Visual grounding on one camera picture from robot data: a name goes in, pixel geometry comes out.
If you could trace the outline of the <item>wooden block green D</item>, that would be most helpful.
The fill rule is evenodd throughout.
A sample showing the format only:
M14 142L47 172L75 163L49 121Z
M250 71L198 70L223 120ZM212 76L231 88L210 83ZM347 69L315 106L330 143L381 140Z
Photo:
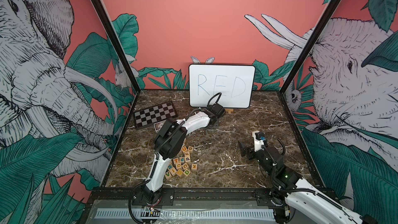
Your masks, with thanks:
M183 174L185 176L189 176L191 174L191 171L189 169L184 170Z

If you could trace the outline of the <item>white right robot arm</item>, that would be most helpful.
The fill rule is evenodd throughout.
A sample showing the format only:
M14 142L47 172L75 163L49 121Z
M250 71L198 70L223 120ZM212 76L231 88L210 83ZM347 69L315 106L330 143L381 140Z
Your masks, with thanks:
M272 184L268 198L277 207L301 212L317 224L377 224L372 216L360 215L324 194L295 170L284 163L286 146L278 140L282 151L268 144L265 137L254 138L253 145L239 141L242 157L255 159L260 171L265 172Z

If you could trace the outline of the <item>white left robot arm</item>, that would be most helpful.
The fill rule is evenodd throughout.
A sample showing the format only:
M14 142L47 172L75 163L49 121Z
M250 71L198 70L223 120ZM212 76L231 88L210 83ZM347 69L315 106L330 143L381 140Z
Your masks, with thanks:
M141 186L142 193L149 204L160 199L163 178L172 159L180 152L185 137L201 128L214 127L226 113L220 104L205 108L195 108L186 118L168 118L154 139L154 161L150 173Z

